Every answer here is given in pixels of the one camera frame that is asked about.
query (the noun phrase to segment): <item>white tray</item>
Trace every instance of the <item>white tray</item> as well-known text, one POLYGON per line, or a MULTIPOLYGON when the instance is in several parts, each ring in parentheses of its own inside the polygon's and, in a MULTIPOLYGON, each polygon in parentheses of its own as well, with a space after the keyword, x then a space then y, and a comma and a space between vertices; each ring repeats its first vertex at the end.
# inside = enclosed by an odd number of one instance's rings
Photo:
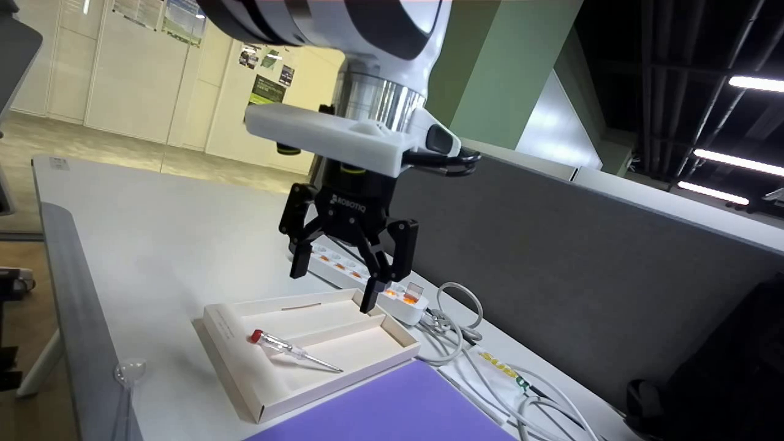
POLYGON ((409 362, 418 344, 385 312, 360 313, 355 290, 322 297, 282 297, 246 307, 203 309, 206 338, 216 347, 226 389, 241 394, 252 421, 270 421, 345 387, 409 362), (340 368, 324 373, 247 344, 263 329, 307 347, 308 356, 340 368))

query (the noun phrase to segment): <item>floor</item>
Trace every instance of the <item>floor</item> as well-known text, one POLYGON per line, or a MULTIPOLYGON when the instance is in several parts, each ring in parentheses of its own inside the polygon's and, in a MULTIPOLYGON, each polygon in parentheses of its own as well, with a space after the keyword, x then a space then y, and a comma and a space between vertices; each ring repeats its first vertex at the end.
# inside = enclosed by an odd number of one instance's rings
MULTIPOLYGON (((0 140, 0 173, 6 176, 3 186, 15 204, 15 213, 0 216, 0 238, 30 238, 42 232, 34 178, 30 169, 30 160, 37 155, 79 156, 161 173, 237 183, 275 194, 285 194, 295 181, 304 178, 296 173, 217 160, 202 151, 153 145, 28 116, 12 116, 6 122, 3 132, 6 138, 0 140)), ((17 366, 21 373, 28 373, 37 352, 47 345, 51 331, 57 329, 47 251, 42 242, 0 242, 0 264, 30 268, 37 279, 37 290, 28 298, 6 303, 3 325, 3 344, 19 345, 17 366)), ((45 379, 42 392, 33 400, 15 400, 12 392, 0 392, 0 439, 79 439, 68 373, 63 362, 57 366, 57 373, 45 379)))

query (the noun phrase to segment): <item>purple mat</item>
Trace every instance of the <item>purple mat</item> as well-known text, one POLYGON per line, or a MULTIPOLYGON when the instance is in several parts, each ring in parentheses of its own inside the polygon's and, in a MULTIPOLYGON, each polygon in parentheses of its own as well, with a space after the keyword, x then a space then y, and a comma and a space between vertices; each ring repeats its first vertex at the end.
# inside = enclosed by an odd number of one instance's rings
POLYGON ((409 362, 251 441, 510 441, 433 368, 409 362))

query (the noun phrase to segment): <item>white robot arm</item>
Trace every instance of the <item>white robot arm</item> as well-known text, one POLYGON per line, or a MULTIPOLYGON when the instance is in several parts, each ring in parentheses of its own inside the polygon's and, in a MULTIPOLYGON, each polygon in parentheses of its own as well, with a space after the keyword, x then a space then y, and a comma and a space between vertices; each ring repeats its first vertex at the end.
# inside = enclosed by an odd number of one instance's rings
POLYGON ((246 127, 324 156, 312 186, 292 186, 280 230, 292 238, 292 276, 308 264, 324 232, 355 246, 368 264, 363 312, 378 292, 412 269, 416 222, 393 220, 395 178, 409 167, 466 173, 477 155, 425 111, 451 0, 199 0, 231 37, 265 45, 314 45, 345 55, 333 106, 322 112, 251 106, 246 127), (304 222, 308 207, 318 216, 304 222), (395 241, 395 259, 379 232, 395 241))

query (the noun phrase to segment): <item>ceiling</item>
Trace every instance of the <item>ceiling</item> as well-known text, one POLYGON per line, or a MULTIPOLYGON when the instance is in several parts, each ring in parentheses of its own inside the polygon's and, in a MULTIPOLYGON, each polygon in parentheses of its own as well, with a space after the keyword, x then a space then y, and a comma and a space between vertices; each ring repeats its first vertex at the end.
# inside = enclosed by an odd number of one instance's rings
POLYGON ((784 178, 695 160, 694 149, 784 167, 784 95, 727 85, 784 79, 781 0, 586 0, 575 23, 607 127, 638 135, 634 169, 766 200, 784 178))

